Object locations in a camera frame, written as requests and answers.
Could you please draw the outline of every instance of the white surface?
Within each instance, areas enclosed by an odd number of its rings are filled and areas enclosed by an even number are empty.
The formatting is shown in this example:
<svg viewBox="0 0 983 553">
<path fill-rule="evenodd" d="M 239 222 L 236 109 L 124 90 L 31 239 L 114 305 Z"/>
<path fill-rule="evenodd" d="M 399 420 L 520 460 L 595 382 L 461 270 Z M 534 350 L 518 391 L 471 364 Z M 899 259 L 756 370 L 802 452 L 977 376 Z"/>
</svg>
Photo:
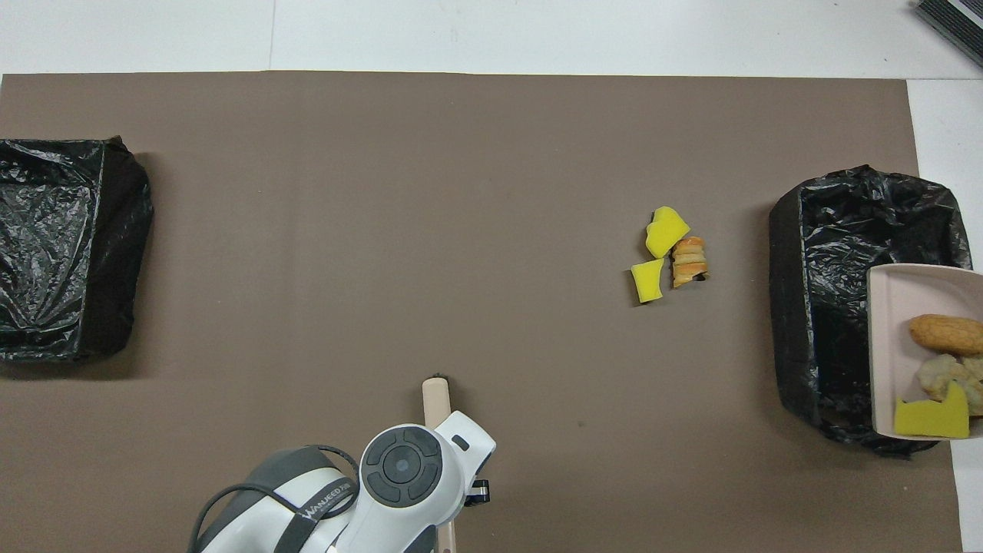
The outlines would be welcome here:
<svg viewBox="0 0 983 553">
<path fill-rule="evenodd" d="M 0 73 L 269 67 L 271 0 L 0 0 Z"/>
<path fill-rule="evenodd" d="M 867 281 L 874 430 L 892 438 L 948 441 L 895 433 L 896 400 L 928 398 L 915 374 L 922 363 L 938 355 L 911 339 L 908 321 L 926 313 L 983 319 L 983 275 L 955 267 L 898 263 L 871 269 Z M 983 420 L 970 420 L 969 436 L 983 437 Z"/>
<path fill-rule="evenodd" d="M 972 79 L 908 86 L 921 175 L 961 200 L 983 264 L 983 71 L 907 0 L 0 0 L 0 37 L 0 80 L 262 69 Z M 953 457 L 963 547 L 983 551 L 983 440 L 953 444 Z"/>
<path fill-rule="evenodd" d="M 983 81 L 911 81 L 908 98 L 919 172 L 953 190 L 983 267 Z M 952 447 L 962 548 L 983 551 L 983 440 Z"/>
<path fill-rule="evenodd" d="M 277 0 L 273 69 L 979 79 L 906 0 Z"/>
</svg>

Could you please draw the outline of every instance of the square plate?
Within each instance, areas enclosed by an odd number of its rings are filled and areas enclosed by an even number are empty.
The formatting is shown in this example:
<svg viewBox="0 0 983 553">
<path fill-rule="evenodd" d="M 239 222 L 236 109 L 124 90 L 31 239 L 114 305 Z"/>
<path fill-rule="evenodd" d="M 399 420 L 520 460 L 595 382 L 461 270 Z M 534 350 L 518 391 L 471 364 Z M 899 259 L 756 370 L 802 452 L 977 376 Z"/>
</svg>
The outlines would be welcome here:
<svg viewBox="0 0 983 553">
<path fill-rule="evenodd" d="M 927 313 L 983 320 L 983 274 L 955 267 L 898 263 L 867 272 L 870 389 L 874 430 L 905 440 L 949 440 L 895 433 L 895 399 L 927 399 L 915 373 L 938 353 L 911 339 L 908 321 Z M 969 419 L 969 437 L 983 437 L 983 418 Z"/>
</svg>

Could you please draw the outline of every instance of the yellow foam piece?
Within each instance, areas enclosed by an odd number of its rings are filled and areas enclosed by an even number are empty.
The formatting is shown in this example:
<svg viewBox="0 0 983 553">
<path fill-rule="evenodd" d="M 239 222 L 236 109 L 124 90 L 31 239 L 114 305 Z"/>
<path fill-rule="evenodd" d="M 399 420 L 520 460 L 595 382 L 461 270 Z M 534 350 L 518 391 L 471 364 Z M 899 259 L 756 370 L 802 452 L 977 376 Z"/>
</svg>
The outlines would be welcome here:
<svg viewBox="0 0 983 553">
<path fill-rule="evenodd" d="M 905 403 L 897 400 L 895 433 L 902 436 L 969 437 L 969 401 L 966 391 L 949 382 L 946 398 L 939 403 L 931 399 Z"/>
<path fill-rule="evenodd" d="M 663 291 L 659 288 L 663 263 L 665 259 L 656 259 L 631 266 L 631 275 L 635 277 L 635 287 L 638 288 L 638 301 L 645 303 L 663 297 Z"/>
<path fill-rule="evenodd" d="M 652 215 L 652 222 L 645 227 L 645 232 L 645 247 L 656 259 L 661 259 L 689 232 L 689 225 L 673 208 L 662 206 Z"/>
</svg>

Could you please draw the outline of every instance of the black trash bag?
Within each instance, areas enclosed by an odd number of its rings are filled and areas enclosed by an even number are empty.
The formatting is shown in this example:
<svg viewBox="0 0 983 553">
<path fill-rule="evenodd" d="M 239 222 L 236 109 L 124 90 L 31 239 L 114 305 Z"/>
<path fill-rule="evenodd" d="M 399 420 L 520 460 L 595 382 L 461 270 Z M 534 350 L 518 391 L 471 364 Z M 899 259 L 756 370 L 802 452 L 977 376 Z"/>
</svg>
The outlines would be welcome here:
<svg viewBox="0 0 983 553">
<path fill-rule="evenodd" d="M 119 137 L 0 140 L 0 359 L 123 349 L 152 215 Z"/>
<path fill-rule="evenodd" d="M 867 270 L 888 263 L 972 269 L 953 193 L 863 165 L 785 194 L 772 209 L 769 235 L 781 403 L 827 438 L 885 457 L 933 447 L 874 432 Z"/>
</svg>

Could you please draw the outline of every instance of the brown paper sheet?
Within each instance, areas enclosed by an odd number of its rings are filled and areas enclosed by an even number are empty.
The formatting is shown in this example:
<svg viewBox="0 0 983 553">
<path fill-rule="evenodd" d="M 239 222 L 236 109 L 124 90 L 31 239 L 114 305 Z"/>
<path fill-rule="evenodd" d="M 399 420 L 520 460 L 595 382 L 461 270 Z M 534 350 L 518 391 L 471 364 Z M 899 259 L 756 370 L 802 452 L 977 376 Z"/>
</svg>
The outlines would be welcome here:
<svg viewBox="0 0 983 553">
<path fill-rule="evenodd" d="M 498 441 L 461 551 L 959 549 L 949 447 L 829 442 L 772 362 L 768 209 L 916 173 L 904 82 L 5 76 L 0 135 L 115 134 L 156 206 L 137 326 L 4 368 L 5 551 L 182 551 L 271 451 L 422 422 L 437 371 Z M 711 278 L 638 306 L 662 205 Z"/>
</svg>

